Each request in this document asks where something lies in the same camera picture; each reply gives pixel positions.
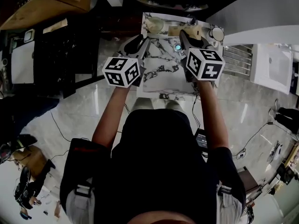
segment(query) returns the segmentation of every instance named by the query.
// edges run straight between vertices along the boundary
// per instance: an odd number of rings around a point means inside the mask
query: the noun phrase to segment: person's right arm
[[[228,148],[228,130],[212,84],[209,81],[198,81],[202,113],[209,149]]]

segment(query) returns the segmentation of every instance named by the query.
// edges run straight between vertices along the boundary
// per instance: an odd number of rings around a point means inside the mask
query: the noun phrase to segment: black t-shirt
[[[173,110],[131,112],[112,154],[102,145],[73,139],[60,191],[64,210],[68,194],[90,177],[95,223],[126,224],[156,210],[182,213],[196,223],[215,223],[219,180],[245,204],[230,150],[210,151],[206,163],[188,118]]]

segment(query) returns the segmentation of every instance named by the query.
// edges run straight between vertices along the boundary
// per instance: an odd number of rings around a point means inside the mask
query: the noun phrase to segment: person's left arm
[[[112,149],[130,88],[116,87],[93,133],[92,142]]]

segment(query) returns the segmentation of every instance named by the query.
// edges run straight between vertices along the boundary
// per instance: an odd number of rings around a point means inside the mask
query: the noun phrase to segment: forearm
[[[198,81],[202,113],[209,149],[228,148],[228,130],[213,87],[209,81]]]
[[[116,87],[93,133],[92,141],[112,149],[129,89]]]

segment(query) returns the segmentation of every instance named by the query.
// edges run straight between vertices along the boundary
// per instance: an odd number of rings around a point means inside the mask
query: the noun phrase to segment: person
[[[174,101],[154,110],[138,98],[112,150],[129,89],[115,88],[92,141],[72,139],[60,201],[74,224],[237,223],[245,188],[210,82],[198,81],[207,162]]]
[[[50,168],[56,168],[52,161],[49,159],[45,166],[43,167],[41,173],[34,182],[27,183],[27,173],[30,173],[28,168],[25,166],[21,173],[20,183],[18,184],[14,197],[15,200],[19,203],[21,210],[20,216],[25,219],[31,219],[28,215],[27,209],[30,210],[33,208],[33,205],[41,205],[42,202],[36,197],[42,190],[46,175],[50,172]]]
[[[269,110],[269,115],[278,123],[297,134],[299,130],[299,110],[280,107],[278,99],[275,100],[275,110]]]

